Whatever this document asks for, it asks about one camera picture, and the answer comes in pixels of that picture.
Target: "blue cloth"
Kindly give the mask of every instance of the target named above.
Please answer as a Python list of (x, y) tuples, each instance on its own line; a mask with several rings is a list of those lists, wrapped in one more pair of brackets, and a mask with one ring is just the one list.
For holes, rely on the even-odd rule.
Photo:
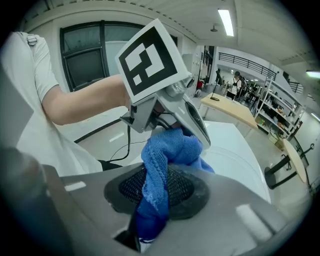
[(157, 237), (168, 219), (168, 163), (183, 164), (208, 172), (214, 170), (199, 155), (202, 144), (195, 137), (185, 136), (181, 128), (152, 136), (142, 150), (146, 168), (143, 198), (136, 210), (138, 236), (144, 241)]

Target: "floor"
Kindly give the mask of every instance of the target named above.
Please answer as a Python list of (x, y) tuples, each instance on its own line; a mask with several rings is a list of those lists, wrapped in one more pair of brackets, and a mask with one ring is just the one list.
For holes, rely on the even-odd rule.
[[(217, 86), (215, 93), (222, 94), (224, 88)], [(207, 92), (202, 92), (201, 98), (207, 96)], [(192, 98), (196, 108), (200, 108), (201, 98)], [(240, 103), (246, 107), (251, 107), (243, 100)], [(207, 113), (206, 120), (224, 123), (236, 124), (237, 120), (222, 112), (210, 109)], [(240, 123), (238, 130), (242, 135), (246, 135), (248, 127)], [(146, 140), (150, 137), (151, 132), (138, 133), (131, 129), (131, 145), (129, 156), (120, 161), (115, 161), (115, 164), (126, 166), (129, 165), (137, 156), (140, 155)], [(261, 130), (255, 130), (253, 134), (246, 139), (248, 145), (252, 149), (262, 170), (265, 167), (271, 167), (281, 160), (283, 152), (279, 150)], [(82, 140), (78, 143), (85, 148), (98, 160), (110, 160), (122, 158), (128, 150), (127, 126), (123, 122), (118, 122), (112, 126), (105, 128), (102, 131)], [(276, 173), (277, 181), (282, 180), (293, 170), (282, 170)], [(296, 175), (290, 181), (277, 187), (274, 190), (269, 190), (271, 202), (290, 220), (305, 212), (310, 203), (310, 197), (307, 186), (302, 183)]]

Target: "black cable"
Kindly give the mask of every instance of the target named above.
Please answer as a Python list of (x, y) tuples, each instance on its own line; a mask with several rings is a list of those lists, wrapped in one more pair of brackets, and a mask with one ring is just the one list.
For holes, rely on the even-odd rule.
[(161, 115), (161, 114), (167, 114), (167, 115), (171, 115), (172, 116), (172, 113), (167, 113), (167, 112), (158, 112), (158, 111), (156, 111), (155, 109), (153, 110), (156, 114), (158, 114), (159, 116)]
[[(131, 143), (131, 144), (136, 144), (136, 143), (143, 143), (143, 142), (146, 142), (147, 141), (147, 139), (146, 140), (144, 140), (144, 141), (137, 141), (137, 142), (133, 142), (133, 143)], [(122, 160), (122, 158), (121, 159), (115, 159), (115, 160), (111, 160), (114, 156), (115, 156), (115, 154), (119, 151), (119, 150), (121, 150), (121, 149), (123, 149), (126, 145), (128, 145), (128, 144), (125, 144), (125, 145), (123, 145), (122, 147), (120, 147), (112, 156), (111, 156), (111, 158), (110, 158), (110, 160), (109, 161), (107, 161), (107, 162), (111, 162), (111, 161), (117, 161), (117, 160)]]
[(123, 147), (119, 148), (119, 149), (113, 154), (113, 156), (111, 157), (111, 159), (110, 159), (109, 161), (106, 161), (107, 163), (110, 163), (110, 162), (113, 162), (113, 161), (123, 160), (123, 159), (127, 158), (127, 156), (129, 156), (129, 153), (130, 153), (130, 141), (131, 141), (130, 129), (131, 129), (131, 128), (130, 128), (130, 126), (128, 125), (127, 130), (126, 130), (127, 135), (128, 135), (128, 144), (127, 144), (127, 145), (128, 145), (128, 151), (127, 151), (126, 155), (125, 155), (124, 157), (122, 157), (122, 158), (118, 158), (118, 159), (112, 160), (112, 158), (114, 157), (114, 155), (115, 155), (120, 149), (122, 149), (123, 147), (126, 146), (126, 145), (124, 145)]
[[(107, 163), (110, 163), (110, 162), (113, 162), (113, 161), (119, 161), (119, 160), (125, 159), (125, 158), (129, 155), (129, 153), (130, 153), (130, 144), (143, 143), (143, 142), (146, 142), (147, 140), (148, 140), (148, 139), (146, 139), (146, 140), (144, 140), (144, 141), (137, 141), (137, 142), (130, 143), (130, 126), (128, 126), (128, 144), (125, 144), (125, 145), (123, 145), (122, 147), (120, 147), (116, 152), (114, 152), (114, 154), (111, 156), (110, 160), (109, 160), (109, 161), (106, 161), (106, 162), (107, 162)], [(127, 146), (127, 145), (128, 145), (128, 152), (127, 152), (127, 154), (126, 154), (124, 157), (122, 157), (122, 158), (118, 158), (118, 159), (112, 160), (112, 158), (115, 156), (115, 154), (116, 154), (119, 150), (123, 149), (123, 148), (124, 148), (125, 146)]]

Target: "ceiling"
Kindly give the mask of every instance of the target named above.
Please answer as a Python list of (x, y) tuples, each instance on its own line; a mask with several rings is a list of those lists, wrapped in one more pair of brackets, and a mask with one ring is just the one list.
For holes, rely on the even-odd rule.
[[(147, 9), (174, 23), (198, 45), (220, 46), (256, 55), (278, 66), (319, 98), (320, 84), (306, 76), (318, 61), (304, 32), (278, 1), (273, 0), (93, 0), (119, 2), (130, 10)], [(63, 5), (86, 0), (41, 0), (26, 15), (26, 22)], [(230, 10), (234, 36), (226, 36), (218, 8)], [(210, 32), (213, 25), (218, 32)]]

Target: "fluorescent light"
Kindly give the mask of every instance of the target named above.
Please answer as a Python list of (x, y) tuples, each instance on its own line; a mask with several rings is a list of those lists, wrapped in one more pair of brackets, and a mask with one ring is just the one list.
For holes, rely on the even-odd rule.
[(311, 78), (320, 78), (320, 71), (316, 70), (307, 70), (306, 71), (307, 75)]
[(317, 119), (317, 120), (320, 122), (319, 117), (317, 117), (314, 113), (311, 113), (311, 115), (313, 115), (313, 117), (314, 117), (315, 119)]
[(234, 36), (229, 10), (218, 9), (227, 36)]

